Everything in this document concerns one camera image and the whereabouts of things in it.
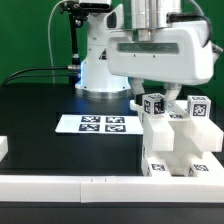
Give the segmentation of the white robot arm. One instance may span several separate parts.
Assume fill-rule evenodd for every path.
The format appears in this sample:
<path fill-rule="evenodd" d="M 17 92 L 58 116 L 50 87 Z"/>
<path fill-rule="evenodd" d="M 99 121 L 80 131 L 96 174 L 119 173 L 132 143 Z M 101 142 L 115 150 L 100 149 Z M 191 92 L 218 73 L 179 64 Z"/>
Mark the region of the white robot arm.
<path fill-rule="evenodd" d="M 165 101 L 183 85 L 204 84 L 213 76 L 223 49 L 211 41 L 212 25 L 195 0 L 78 0 L 88 13 L 88 50 L 83 63 L 93 90 L 111 80 L 132 79 L 136 95 L 142 80 L 165 84 Z"/>

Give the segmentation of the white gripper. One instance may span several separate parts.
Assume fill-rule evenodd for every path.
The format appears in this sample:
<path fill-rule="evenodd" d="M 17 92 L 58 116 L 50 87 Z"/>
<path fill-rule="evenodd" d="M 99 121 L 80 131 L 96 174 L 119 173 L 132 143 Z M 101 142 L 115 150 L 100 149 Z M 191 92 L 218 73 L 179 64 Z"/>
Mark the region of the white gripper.
<path fill-rule="evenodd" d="M 202 13 L 184 13 L 179 3 L 123 3 L 121 26 L 111 30 L 107 63 L 114 75 L 133 77 L 136 104 L 143 82 L 164 82 L 166 106 L 182 85 L 200 85 L 213 76 L 211 23 Z"/>

